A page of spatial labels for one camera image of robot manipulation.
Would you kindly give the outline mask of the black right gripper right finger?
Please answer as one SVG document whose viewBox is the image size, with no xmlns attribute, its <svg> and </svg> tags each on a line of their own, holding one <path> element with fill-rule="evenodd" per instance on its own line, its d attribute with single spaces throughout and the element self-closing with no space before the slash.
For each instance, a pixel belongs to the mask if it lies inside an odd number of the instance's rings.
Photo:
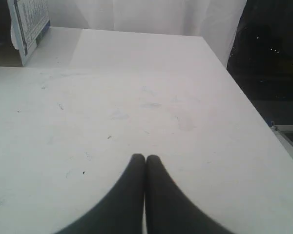
<svg viewBox="0 0 293 234">
<path fill-rule="evenodd" d="M 156 155 L 146 159 L 145 207 L 149 234 L 232 233 L 184 195 Z"/>
</svg>

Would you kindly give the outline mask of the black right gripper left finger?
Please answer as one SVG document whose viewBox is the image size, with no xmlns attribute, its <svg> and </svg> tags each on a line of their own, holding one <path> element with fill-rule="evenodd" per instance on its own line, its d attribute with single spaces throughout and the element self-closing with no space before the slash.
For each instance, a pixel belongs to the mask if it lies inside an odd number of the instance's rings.
<svg viewBox="0 0 293 234">
<path fill-rule="evenodd" d="M 112 189 L 60 234 L 141 234 L 143 232 L 146 159 L 133 154 Z"/>
</svg>

